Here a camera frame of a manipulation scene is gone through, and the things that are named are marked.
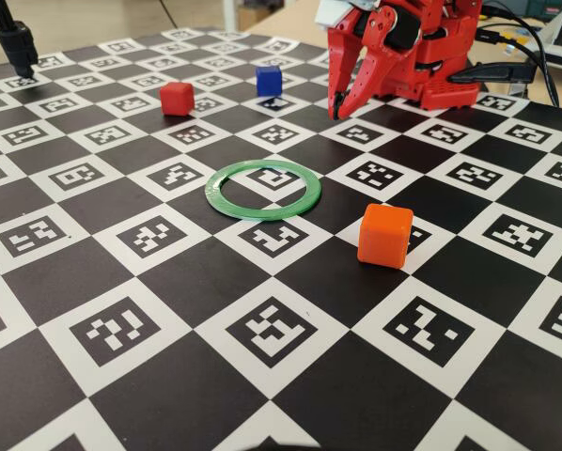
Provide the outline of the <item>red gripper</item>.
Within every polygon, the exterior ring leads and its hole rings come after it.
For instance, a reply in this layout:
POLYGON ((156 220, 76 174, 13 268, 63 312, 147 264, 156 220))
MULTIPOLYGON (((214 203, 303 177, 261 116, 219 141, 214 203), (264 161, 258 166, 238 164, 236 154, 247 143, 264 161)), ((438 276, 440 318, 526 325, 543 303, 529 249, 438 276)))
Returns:
POLYGON ((404 3, 380 1, 365 8, 356 23, 340 23, 327 30, 328 107, 333 120, 349 117, 375 93, 405 52, 419 41, 420 12, 404 3), (355 81, 348 93, 351 74, 362 44, 367 48, 355 81))

